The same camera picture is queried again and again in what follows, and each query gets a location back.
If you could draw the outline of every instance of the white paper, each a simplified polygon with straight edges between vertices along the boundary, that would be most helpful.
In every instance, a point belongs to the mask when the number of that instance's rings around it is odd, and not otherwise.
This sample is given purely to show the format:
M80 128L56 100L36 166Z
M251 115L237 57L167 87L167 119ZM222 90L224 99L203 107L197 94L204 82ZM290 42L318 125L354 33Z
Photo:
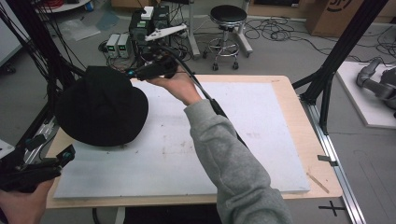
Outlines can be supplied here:
M148 119L126 147L76 142L55 198L216 194L194 151L185 106L169 92L134 83L148 97ZM203 83L282 192L309 191L271 84Z

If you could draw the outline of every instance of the black hat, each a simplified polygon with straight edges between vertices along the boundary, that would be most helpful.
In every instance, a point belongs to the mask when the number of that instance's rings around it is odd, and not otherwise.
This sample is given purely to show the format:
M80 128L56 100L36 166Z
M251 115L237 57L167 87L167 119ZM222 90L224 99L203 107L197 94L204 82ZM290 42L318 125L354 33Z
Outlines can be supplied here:
M149 112L145 93L122 73L105 66L89 66L83 78L63 92L55 117L74 139L98 147L114 147L134 140Z

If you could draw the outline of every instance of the cardboard box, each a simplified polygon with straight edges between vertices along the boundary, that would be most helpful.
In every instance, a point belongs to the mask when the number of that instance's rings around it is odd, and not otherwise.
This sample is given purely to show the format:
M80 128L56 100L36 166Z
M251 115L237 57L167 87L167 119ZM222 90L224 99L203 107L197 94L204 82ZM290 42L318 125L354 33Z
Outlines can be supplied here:
M142 7L155 7L156 0L111 0L112 7L121 8L142 8Z
M340 37L363 0L317 0L309 9L305 27L309 34Z

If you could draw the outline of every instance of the wheel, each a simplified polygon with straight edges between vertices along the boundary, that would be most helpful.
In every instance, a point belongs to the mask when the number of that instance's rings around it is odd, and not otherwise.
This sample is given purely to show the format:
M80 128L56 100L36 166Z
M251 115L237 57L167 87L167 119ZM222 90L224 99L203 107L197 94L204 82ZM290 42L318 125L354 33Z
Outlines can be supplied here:
M10 74L14 74L17 71L17 69L15 69L13 66L11 66L10 63L7 63L5 65L5 68L6 68L6 72L8 72Z
M218 71L219 70L219 65L217 63L213 63L213 71Z
M233 69L238 69L239 68L239 64L238 64L238 62L234 62L233 63Z

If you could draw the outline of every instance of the person's arm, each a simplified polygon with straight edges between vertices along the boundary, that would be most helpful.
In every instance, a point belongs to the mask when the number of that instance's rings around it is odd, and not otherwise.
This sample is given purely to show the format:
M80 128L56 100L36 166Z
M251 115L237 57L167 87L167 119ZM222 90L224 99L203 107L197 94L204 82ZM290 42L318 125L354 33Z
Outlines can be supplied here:
M166 88L188 106L195 151L218 188L217 207L224 224L291 223L290 211L279 191L270 187L268 173L236 138L231 122L202 100L187 74L148 82Z
M35 192L5 192L0 190L0 207L9 224L38 224L44 215L47 195L53 179L40 183Z

